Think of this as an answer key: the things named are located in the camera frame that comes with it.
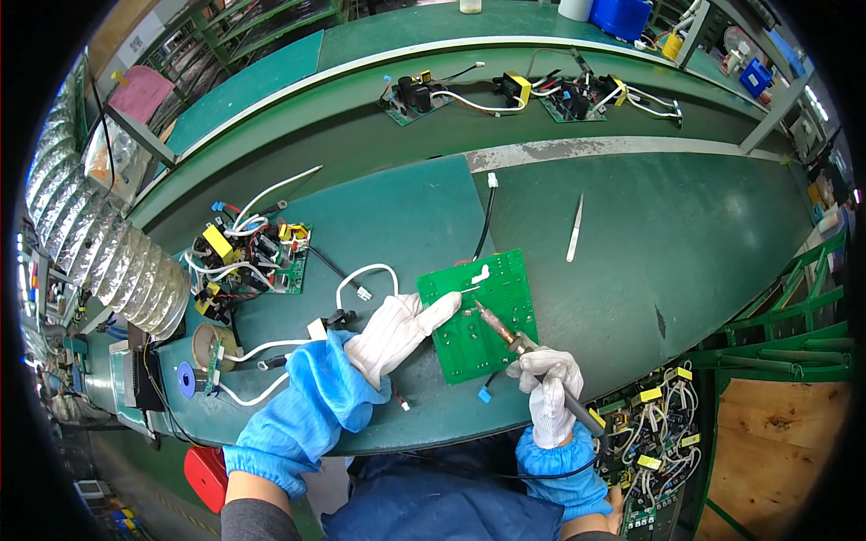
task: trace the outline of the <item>flexible aluminum duct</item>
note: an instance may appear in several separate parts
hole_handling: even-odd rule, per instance
[[[36,234],[76,286],[86,286],[156,339],[178,327],[190,276],[162,248],[124,220],[106,189],[85,177],[75,151],[71,76],[57,94],[36,145],[24,192]]]

